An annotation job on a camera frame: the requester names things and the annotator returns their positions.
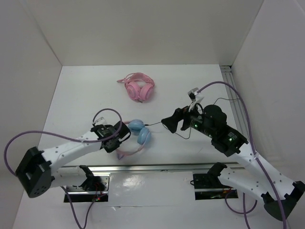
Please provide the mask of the blue pink cat-ear headphones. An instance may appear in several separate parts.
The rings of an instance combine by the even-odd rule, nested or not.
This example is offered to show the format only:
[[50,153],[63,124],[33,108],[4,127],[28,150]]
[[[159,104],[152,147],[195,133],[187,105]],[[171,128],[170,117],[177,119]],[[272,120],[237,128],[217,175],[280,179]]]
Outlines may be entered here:
[[125,156],[132,156],[143,150],[145,145],[149,143],[150,138],[152,136],[151,131],[146,127],[146,125],[142,120],[133,119],[131,121],[125,121],[124,124],[127,125],[131,133],[137,136],[137,143],[140,147],[136,149],[134,152],[122,151],[117,149],[116,155],[118,160],[121,160]]

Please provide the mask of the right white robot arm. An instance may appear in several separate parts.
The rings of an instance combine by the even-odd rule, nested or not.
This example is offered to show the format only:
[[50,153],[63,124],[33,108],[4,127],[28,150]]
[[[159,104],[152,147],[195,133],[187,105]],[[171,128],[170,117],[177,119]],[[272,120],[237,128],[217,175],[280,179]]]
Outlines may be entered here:
[[263,203],[266,212],[279,221],[291,214],[305,193],[302,181],[283,175],[258,153],[253,152],[247,139],[227,124],[227,115],[216,105],[197,108],[177,108],[170,117],[161,120],[171,133],[192,128],[211,139],[212,146],[229,159],[242,165],[254,178],[238,175],[227,165],[217,162],[208,171],[208,182],[213,187],[234,187]]

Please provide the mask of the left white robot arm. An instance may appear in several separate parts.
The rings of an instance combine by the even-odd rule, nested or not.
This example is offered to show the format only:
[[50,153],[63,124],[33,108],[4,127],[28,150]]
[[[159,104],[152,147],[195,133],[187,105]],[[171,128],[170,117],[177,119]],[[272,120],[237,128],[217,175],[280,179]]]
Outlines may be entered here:
[[103,188],[101,178],[95,176],[88,166],[66,167],[66,164],[101,149],[111,153],[130,133],[124,123],[101,124],[92,127],[75,142],[44,150],[32,147],[16,169],[16,176],[30,198],[36,198],[52,187],[76,186],[85,191]]

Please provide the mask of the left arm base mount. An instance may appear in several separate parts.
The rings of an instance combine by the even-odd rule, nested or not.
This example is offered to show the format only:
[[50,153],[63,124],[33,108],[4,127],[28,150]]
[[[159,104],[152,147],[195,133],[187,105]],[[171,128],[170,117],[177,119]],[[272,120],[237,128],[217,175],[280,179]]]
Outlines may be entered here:
[[93,199],[96,202],[108,202],[110,173],[98,173],[100,182],[93,183],[87,190],[80,186],[67,186],[66,190],[70,195],[72,203],[90,203]]

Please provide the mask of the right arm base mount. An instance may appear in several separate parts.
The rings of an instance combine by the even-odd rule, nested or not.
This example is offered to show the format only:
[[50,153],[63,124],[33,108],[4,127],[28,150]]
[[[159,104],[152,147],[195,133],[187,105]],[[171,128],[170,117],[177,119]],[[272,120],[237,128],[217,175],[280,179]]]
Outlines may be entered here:
[[238,198],[237,190],[225,186],[210,174],[193,174],[190,184],[194,187],[195,200]]

